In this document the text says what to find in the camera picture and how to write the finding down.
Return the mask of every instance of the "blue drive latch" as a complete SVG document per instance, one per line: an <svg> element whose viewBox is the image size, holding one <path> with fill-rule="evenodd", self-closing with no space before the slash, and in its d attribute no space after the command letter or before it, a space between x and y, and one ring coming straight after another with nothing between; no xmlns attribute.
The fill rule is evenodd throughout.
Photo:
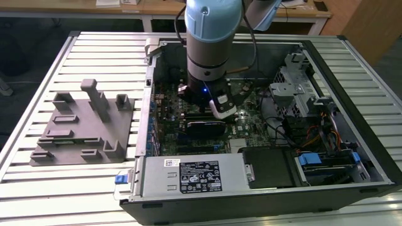
<svg viewBox="0 0 402 226"><path fill-rule="evenodd" d="M298 158L302 166L307 164L321 164L321 158L317 153L302 154Z"/></svg>

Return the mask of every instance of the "desk leg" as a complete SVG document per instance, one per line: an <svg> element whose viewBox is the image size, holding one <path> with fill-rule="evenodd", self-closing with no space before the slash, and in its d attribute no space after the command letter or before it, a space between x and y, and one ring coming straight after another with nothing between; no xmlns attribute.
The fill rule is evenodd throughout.
<svg viewBox="0 0 402 226"><path fill-rule="evenodd" d="M309 35L319 35L322 28L325 27L327 18L318 18L315 23L311 26Z"/></svg>
<svg viewBox="0 0 402 226"><path fill-rule="evenodd" d="M143 21L143 27L145 27L145 32L153 32L153 16L151 15L142 15L141 19Z"/></svg>

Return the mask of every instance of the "motherboard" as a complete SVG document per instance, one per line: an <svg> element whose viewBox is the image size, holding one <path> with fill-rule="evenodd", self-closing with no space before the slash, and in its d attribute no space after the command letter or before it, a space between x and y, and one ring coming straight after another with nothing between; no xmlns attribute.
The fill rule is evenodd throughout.
<svg viewBox="0 0 402 226"><path fill-rule="evenodd" d="M231 81L233 92L242 90L246 81ZM237 147L270 146L271 140L267 133L267 124L261 114L261 97L253 92L243 104L238 106L238 112L223 121L214 118L210 108L190 105L178 97L178 85L155 85L155 102L158 106L158 129L161 141L161 156L234 153ZM217 136L187 134L191 124L207 123Z"/></svg>

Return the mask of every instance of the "cardboard box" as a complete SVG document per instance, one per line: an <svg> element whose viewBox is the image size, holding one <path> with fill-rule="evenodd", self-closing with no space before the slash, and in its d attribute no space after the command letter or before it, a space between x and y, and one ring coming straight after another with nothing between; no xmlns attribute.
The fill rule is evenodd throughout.
<svg viewBox="0 0 402 226"><path fill-rule="evenodd" d="M138 5L141 0L120 0L122 4Z"/></svg>

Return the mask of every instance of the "wooden desk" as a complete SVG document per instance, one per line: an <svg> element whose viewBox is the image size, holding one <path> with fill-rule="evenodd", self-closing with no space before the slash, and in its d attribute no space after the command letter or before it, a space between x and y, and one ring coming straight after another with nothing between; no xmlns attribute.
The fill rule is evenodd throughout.
<svg viewBox="0 0 402 226"><path fill-rule="evenodd" d="M142 0L138 5L96 8L96 0L0 0L2 17L141 19L145 32L153 32L153 19L174 19L183 8L175 0ZM313 23L309 34L318 35L331 17L330 12L281 8L275 22Z"/></svg>

